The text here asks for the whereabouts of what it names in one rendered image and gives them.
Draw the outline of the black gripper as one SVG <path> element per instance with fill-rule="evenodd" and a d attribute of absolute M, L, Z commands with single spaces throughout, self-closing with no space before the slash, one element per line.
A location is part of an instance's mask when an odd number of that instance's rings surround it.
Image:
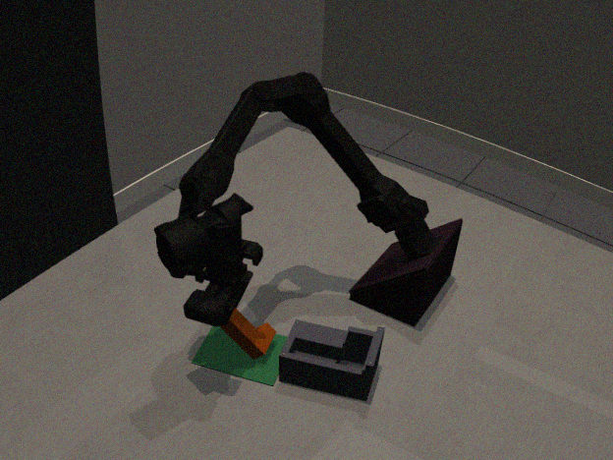
<path fill-rule="evenodd" d="M 244 259 L 258 266 L 262 259 L 262 247 L 243 240 L 242 245 L 229 254 L 208 251 L 205 259 L 204 280 L 209 281 L 204 290 L 196 289 L 183 305 L 186 318 L 210 324 L 226 325 L 233 310 L 240 303 L 253 272 L 248 271 Z"/>

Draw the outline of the orange l-shaped block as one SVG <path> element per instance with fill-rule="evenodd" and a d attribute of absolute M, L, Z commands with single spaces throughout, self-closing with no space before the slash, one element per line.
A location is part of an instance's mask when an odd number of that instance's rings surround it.
<path fill-rule="evenodd" d="M 220 327 L 253 359 L 265 355 L 277 332 L 268 322 L 254 328 L 236 307 L 228 323 Z"/>

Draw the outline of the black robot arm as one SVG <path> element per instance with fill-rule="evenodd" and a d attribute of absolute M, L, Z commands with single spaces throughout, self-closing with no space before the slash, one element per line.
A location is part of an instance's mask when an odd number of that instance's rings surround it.
<path fill-rule="evenodd" d="M 378 171 L 330 111 L 317 77 L 301 72 L 243 91 L 210 148 L 183 176 L 178 218 L 154 228 L 158 255 L 172 277 L 194 276 L 202 284 L 208 251 L 229 254 L 242 245 L 242 215 L 253 206 L 236 193 L 213 204 L 226 193 L 236 154 L 261 111 L 282 111 L 313 133 L 359 189 L 358 209 L 368 223 L 395 231 L 403 262 L 431 254 L 442 238 L 434 238 L 426 225 L 426 201 Z"/>

